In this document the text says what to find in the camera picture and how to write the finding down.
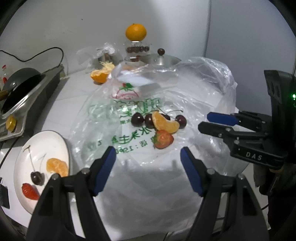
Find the white plate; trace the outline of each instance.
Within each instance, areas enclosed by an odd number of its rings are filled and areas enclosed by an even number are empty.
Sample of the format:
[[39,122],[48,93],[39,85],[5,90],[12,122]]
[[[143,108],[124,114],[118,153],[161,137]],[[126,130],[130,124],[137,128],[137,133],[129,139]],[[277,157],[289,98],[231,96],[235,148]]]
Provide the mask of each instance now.
[[[31,146],[30,150],[35,170],[44,173],[45,180],[43,186],[35,185],[31,180],[33,168],[30,162],[29,151],[28,149],[24,151],[29,145]],[[23,208],[31,214],[35,209],[37,201],[30,200],[24,196],[22,185],[23,183],[34,185],[41,195],[48,179],[52,175],[52,173],[46,171],[46,161],[50,158],[58,158],[69,166],[69,152],[66,142],[54,131],[42,131],[31,137],[22,147],[17,157],[13,172],[15,192]]]

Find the floor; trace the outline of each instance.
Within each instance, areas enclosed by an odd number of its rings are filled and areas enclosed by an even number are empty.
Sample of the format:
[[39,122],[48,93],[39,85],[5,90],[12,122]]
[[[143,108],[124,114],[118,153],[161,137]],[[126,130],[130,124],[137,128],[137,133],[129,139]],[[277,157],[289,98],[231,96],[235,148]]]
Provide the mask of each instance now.
[[[247,168],[244,170],[243,174],[246,176],[246,178],[248,179],[258,201],[259,201],[259,204],[262,207],[266,206],[268,204],[268,200],[267,200],[267,196],[263,196],[259,190],[257,188],[255,188],[255,183],[254,183],[254,179],[253,179],[253,164],[249,164],[247,166]],[[226,204],[226,198],[222,198],[221,200],[221,208],[219,210],[219,213],[221,216],[223,216],[224,212],[225,212],[225,209],[223,208]],[[268,213],[268,208],[266,208],[264,211],[263,211],[263,214],[265,216],[265,219],[267,219],[267,213]],[[182,234],[178,234],[178,235],[175,235],[175,236],[171,236],[171,235],[167,235],[166,233],[163,233],[163,234],[148,234],[148,235],[145,235],[145,236],[142,236],[142,237],[137,237],[137,238],[133,238],[133,239],[129,239],[129,241],[163,241],[163,240],[166,240],[166,241],[177,241],[177,240],[180,240],[184,235]]]

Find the strawberry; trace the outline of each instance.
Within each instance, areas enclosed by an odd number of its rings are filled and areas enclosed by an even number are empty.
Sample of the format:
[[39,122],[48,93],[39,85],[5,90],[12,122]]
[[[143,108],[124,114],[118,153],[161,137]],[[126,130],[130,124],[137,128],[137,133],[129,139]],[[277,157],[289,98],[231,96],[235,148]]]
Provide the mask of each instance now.
[[39,193],[37,190],[30,184],[24,183],[22,185],[22,192],[24,196],[31,200],[38,200],[39,199]]
[[174,137],[165,130],[157,131],[154,136],[154,147],[157,149],[164,149],[171,145]]

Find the stove knob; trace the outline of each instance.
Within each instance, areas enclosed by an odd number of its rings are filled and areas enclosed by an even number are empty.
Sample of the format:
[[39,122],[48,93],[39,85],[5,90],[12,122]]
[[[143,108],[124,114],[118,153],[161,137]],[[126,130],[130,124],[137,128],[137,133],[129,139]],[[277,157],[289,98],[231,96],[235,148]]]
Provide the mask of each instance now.
[[10,132],[13,132],[15,130],[15,127],[17,125],[17,120],[10,115],[6,120],[6,129]]

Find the black cable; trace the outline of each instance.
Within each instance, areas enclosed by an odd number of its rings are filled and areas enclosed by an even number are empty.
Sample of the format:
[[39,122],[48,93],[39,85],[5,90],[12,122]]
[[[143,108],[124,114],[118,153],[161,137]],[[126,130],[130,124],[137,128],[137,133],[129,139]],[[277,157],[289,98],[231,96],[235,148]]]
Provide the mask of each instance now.
[[25,63],[25,62],[28,62],[28,61],[34,59],[34,58],[37,57],[38,55],[43,54],[43,53],[47,52],[48,50],[52,50],[52,49],[59,49],[59,50],[62,52],[62,58],[61,58],[61,61],[60,61],[59,65],[56,66],[56,67],[59,67],[59,66],[61,65],[61,63],[63,62],[63,59],[64,59],[64,51],[63,51],[60,47],[51,47],[51,48],[49,48],[49,49],[46,49],[46,50],[44,50],[44,51],[42,51],[42,52],[40,52],[40,53],[34,55],[32,58],[27,59],[27,60],[21,60],[21,59],[18,58],[17,56],[15,56],[15,55],[13,55],[13,54],[11,54],[11,53],[8,53],[8,52],[6,52],[6,51],[4,51],[4,50],[0,50],[0,52],[3,52],[3,53],[5,53],[5,54],[8,54],[9,56],[12,56],[12,57],[16,58],[18,61],[21,61],[21,62]]
[[[265,210],[266,208],[268,208],[268,204],[266,206],[264,206],[263,208],[261,208],[261,211]],[[224,219],[224,217],[223,218],[217,218],[216,221],[221,221],[223,219]]]
[[1,169],[1,167],[2,167],[2,165],[3,165],[3,163],[4,163],[4,161],[5,161],[6,157],[8,156],[9,152],[10,152],[11,149],[14,147],[14,145],[17,143],[17,141],[18,141],[19,138],[20,138],[20,137],[17,137],[17,138],[15,139],[15,141],[13,142],[13,144],[9,147],[7,153],[5,154],[5,156],[3,157],[3,159],[2,159],[2,161],[1,161],[1,163],[0,163],[0,169]]

